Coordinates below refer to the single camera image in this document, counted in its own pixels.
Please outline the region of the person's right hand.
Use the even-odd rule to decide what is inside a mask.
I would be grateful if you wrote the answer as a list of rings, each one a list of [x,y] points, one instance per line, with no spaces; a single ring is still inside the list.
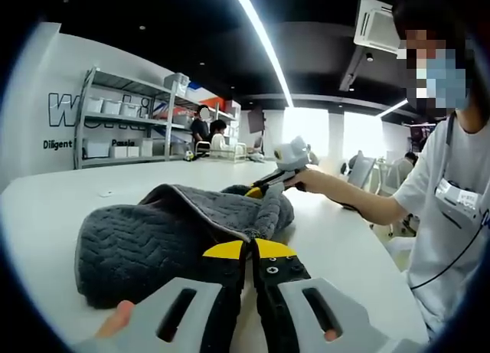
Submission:
[[[314,169],[305,169],[285,181],[285,188],[300,188],[301,191],[320,194],[322,192],[323,174]]]

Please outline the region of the person's left hand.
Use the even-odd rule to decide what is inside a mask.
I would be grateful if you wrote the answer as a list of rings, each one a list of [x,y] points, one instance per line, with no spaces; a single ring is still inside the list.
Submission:
[[[100,326],[95,336],[97,338],[108,338],[126,327],[134,307],[135,304],[128,300],[121,301],[113,313]]]

